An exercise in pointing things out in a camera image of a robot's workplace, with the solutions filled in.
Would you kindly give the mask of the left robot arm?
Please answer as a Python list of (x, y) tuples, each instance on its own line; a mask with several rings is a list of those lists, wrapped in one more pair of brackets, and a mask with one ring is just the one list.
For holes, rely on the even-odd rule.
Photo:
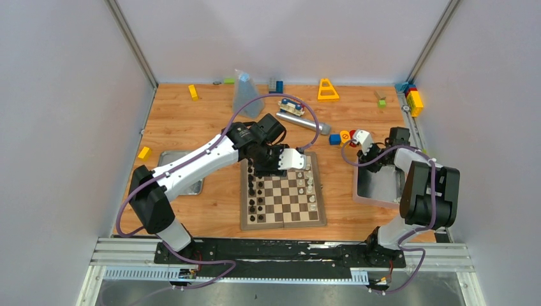
[(289, 169), (303, 169), (306, 158), (287, 144), (276, 144), (285, 127), (271, 114), (258, 122), (232, 122), (209, 143), (190, 154), (153, 170), (138, 167), (132, 174), (127, 202), (143, 229), (171, 247), (180, 263), (195, 257), (192, 236), (176, 219), (171, 202), (206, 176), (243, 159), (253, 162), (255, 175), (283, 176)]

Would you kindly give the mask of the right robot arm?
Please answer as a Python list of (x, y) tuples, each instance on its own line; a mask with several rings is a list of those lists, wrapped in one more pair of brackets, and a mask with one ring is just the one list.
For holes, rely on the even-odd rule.
[(453, 225), (457, 214), (459, 170), (438, 164), (410, 145), (410, 131), (393, 127), (382, 143), (364, 130), (351, 133), (359, 167), (354, 175), (356, 199), (396, 207), (398, 215), (367, 238), (366, 261), (380, 266), (397, 257), (401, 244), (422, 231)]

